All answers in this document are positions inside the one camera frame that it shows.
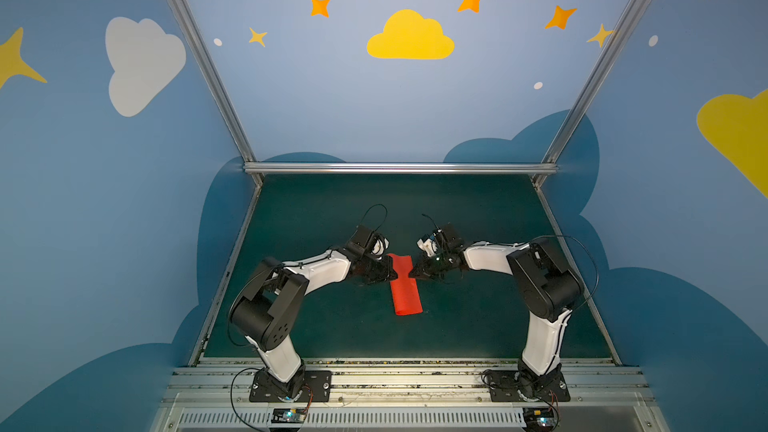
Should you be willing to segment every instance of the robotic arm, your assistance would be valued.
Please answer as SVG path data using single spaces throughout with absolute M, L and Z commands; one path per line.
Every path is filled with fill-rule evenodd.
M 229 320 L 258 350 L 266 366 L 264 385 L 278 398 L 297 399 L 305 384 L 303 360 L 290 340 L 304 296 L 353 276 L 368 283 L 397 278 L 387 247 L 386 238 L 360 225 L 343 248 L 298 262 L 267 257 L 256 267 L 232 303 Z
M 574 303 L 584 290 L 560 248 L 548 238 L 525 244 L 476 242 L 465 246 L 450 223 L 424 236 L 418 247 L 423 253 L 410 273 L 413 278 L 442 280 L 456 267 L 514 277 L 530 311 L 528 340 L 514 379 L 505 383 L 505 376 L 492 374 L 488 385 L 516 389 L 528 401 L 550 400 L 550 394 L 560 401 L 570 400 L 561 372 L 560 347 Z

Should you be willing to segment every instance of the green mat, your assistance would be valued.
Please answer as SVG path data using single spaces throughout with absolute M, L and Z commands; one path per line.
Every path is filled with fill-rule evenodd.
M 416 241 L 437 224 L 452 222 L 468 242 L 524 242 L 552 234 L 525 176 L 268 176 L 216 318 L 207 357 L 255 357 L 226 336 L 226 313 L 255 266 L 267 255 L 291 261 L 343 245 L 362 214 L 382 203 L 389 216 L 379 231 L 389 252 L 420 252 Z M 366 224 L 383 216 L 371 210 Z M 418 282 L 424 312 L 395 315 L 389 284 L 329 284 L 307 295 L 291 337 L 304 358 L 519 358 L 528 310 L 512 276 L 459 271 L 449 284 Z M 232 327 L 235 341 L 244 343 Z M 610 351 L 589 308 L 574 312 L 562 357 L 608 358 Z

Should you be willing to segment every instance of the blue wall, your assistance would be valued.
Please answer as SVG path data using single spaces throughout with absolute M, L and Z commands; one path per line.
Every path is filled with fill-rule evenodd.
M 598 258 L 598 308 L 673 432 L 734 430 L 722 399 L 768 393 L 768 197 L 697 125 L 713 98 L 768 89 L 763 2 L 654 0 L 544 183 Z M 768 421 L 749 408 L 747 427 Z
M 165 0 L 0 3 L 0 80 L 19 28 L 45 80 L 0 86 L 2 432 L 146 430 L 254 190 L 188 50 L 119 112 L 105 37 L 121 16 L 181 37 Z
M 588 41 L 628 0 L 480 0 L 479 13 L 463 1 L 330 0 L 325 17 L 311 0 L 187 0 L 258 159 L 503 162 L 518 155 L 501 152 L 509 139 L 571 107 L 600 53 Z M 577 9 L 564 30 L 545 28 L 556 6 Z M 370 55 L 404 9 L 437 20 L 453 53 Z

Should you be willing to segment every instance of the side wall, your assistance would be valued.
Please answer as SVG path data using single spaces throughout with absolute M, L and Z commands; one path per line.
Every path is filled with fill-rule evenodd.
M 654 0 L 544 183 L 673 432 L 738 428 L 726 398 L 747 427 L 768 420 L 763 2 Z
M 146 430 L 254 184 L 165 0 L 0 1 L 0 430 Z

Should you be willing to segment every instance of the orange star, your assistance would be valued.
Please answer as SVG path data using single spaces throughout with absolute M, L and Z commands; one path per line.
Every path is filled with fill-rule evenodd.
M 312 0 L 312 14 L 311 15 L 324 15 L 328 17 L 328 3 L 331 0 Z
M 544 28 L 560 27 L 562 30 L 565 30 L 565 26 L 568 24 L 568 18 L 573 12 L 576 12 L 576 10 L 577 9 L 562 10 L 560 5 L 554 6 L 554 17 L 552 17 L 552 20 L 550 20 L 549 24 L 544 26 Z
M 464 0 L 460 6 L 458 6 L 458 12 L 462 10 L 474 10 L 475 13 L 480 12 L 480 0 Z

